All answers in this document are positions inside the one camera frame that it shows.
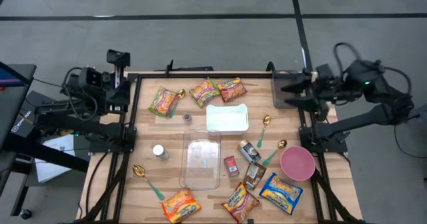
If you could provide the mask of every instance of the orange noodle packet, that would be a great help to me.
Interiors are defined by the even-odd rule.
[[[239,77],[234,80],[218,84],[218,89],[220,90],[222,100],[224,102],[231,101],[232,99],[248,92]]]
[[[178,101],[179,97],[176,92],[160,87],[148,109],[160,117],[171,117]]]
[[[178,191],[173,197],[163,202],[161,207],[171,223],[179,223],[201,208],[189,192],[189,189],[186,188]]]
[[[220,91],[218,91],[217,87],[209,79],[200,83],[194,87],[194,89],[189,90],[189,93],[195,99],[199,107],[203,107],[211,99],[220,95]]]

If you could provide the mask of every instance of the pink bowl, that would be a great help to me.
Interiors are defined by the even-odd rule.
[[[316,168],[313,155],[303,147],[289,147],[280,157],[282,171],[295,181],[309,179]]]

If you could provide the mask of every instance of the small bottle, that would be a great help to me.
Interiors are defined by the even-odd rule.
[[[182,119],[186,122],[186,123],[191,123],[191,115],[189,113],[184,113],[182,115]]]
[[[169,156],[167,155],[166,149],[164,149],[162,145],[155,145],[153,147],[153,153],[156,157],[159,157],[159,159],[162,161],[169,158]]]

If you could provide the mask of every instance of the wooden table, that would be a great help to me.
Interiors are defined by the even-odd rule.
[[[158,117],[150,111],[148,107],[159,87],[179,91],[185,89],[188,91],[194,88],[203,79],[143,79],[141,92],[139,95],[139,104],[135,126],[137,127],[137,141],[135,150],[130,155],[125,191],[123,194],[123,203],[121,206],[120,223],[168,223],[161,209],[160,201],[149,185],[141,178],[133,174],[131,166],[141,165],[147,170],[147,178],[156,186],[168,199],[181,189],[179,186],[179,173],[181,169],[181,156],[183,147],[183,132],[193,128],[205,127],[205,108],[200,108],[195,101],[187,94],[179,102],[177,111],[173,118],[165,119]],[[226,79],[213,79],[213,82],[219,83]],[[209,191],[192,191],[196,201],[201,205],[201,210],[190,217],[184,223],[235,223],[235,220],[221,206],[233,193],[240,181],[243,181],[248,161],[237,150],[237,144],[242,139],[247,139],[256,145],[263,128],[262,120],[265,115],[272,116],[272,123],[266,128],[262,148],[258,149],[263,157],[261,161],[267,158],[276,150],[280,139],[288,140],[288,147],[300,145],[298,137],[298,127],[300,119],[297,109],[276,109],[272,103],[272,92],[270,79],[242,79],[248,93],[229,103],[223,103],[221,97],[216,97],[209,104],[215,106],[239,105],[244,103],[248,106],[248,115],[250,127],[244,135],[223,135],[221,143],[221,183],[217,189]],[[135,90],[135,84],[132,85],[131,93]],[[191,125],[183,122],[182,114],[190,113],[193,117]],[[328,116],[329,121],[336,121],[336,112],[331,109]],[[118,121],[115,115],[107,115],[101,118],[102,123],[111,123]],[[152,153],[154,145],[163,145],[168,153],[169,159],[166,161],[158,160]],[[238,177],[228,177],[228,172],[224,167],[224,157],[234,155],[237,166],[240,170]],[[85,209],[85,194],[89,178],[93,172],[96,163],[102,154],[98,153],[91,157],[89,170],[80,205]],[[310,181],[292,181],[287,178],[280,169],[280,153],[276,154],[268,165],[267,172],[254,191],[250,191],[260,201],[261,205],[254,208],[249,218],[255,223],[317,223],[314,198]],[[342,204],[356,218],[361,219],[356,191],[352,180],[349,165],[345,159],[335,153],[327,153],[326,163],[332,190],[337,195]],[[92,207],[99,199],[105,189],[107,175],[109,171],[111,154],[109,154],[99,166],[93,180],[89,206]],[[117,162],[117,169],[121,163],[121,158]],[[259,197],[258,193],[264,186],[268,177],[275,172],[279,177],[288,180],[291,183],[303,188],[304,192],[292,216],[284,213],[278,207],[268,200]],[[328,208],[324,198],[323,191],[320,191],[324,216],[328,219]],[[113,193],[109,204],[108,218],[113,217],[113,208],[116,194]]]

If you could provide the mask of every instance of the food label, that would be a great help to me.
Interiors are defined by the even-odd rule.
[[[179,223],[201,208],[188,189],[179,191],[161,205],[171,223]]]
[[[240,174],[238,166],[236,165],[236,160],[234,160],[234,156],[224,158],[224,163],[228,168],[228,174],[230,177]]]
[[[282,181],[275,173],[268,179],[260,192],[287,214],[292,215],[302,194],[302,188]]]
[[[222,203],[222,206],[232,215],[232,217],[241,223],[249,215],[252,208],[260,204],[251,193],[246,191],[246,188],[242,183],[239,183],[232,196],[226,203]]]
[[[161,117],[171,117],[170,113],[177,105],[177,100],[177,93],[160,87],[159,91],[155,94],[153,103],[148,109]]]
[[[240,151],[250,163],[255,163],[261,159],[260,154],[251,143],[244,145]]]
[[[248,169],[248,176],[252,179],[255,179],[256,173],[258,172],[259,168],[255,165],[250,165]]]
[[[248,170],[246,171],[245,179],[243,180],[246,188],[248,188],[249,190],[254,190],[255,186],[260,182],[265,172],[266,167],[258,163],[249,164]]]
[[[220,94],[220,91],[210,80],[205,80],[194,89],[189,90],[191,96],[200,107],[203,107],[208,101]]]
[[[218,84],[218,89],[221,92],[222,100],[224,102],[230,101],[246,93],[246,89],[240,81],[239,77],[234,80]]]

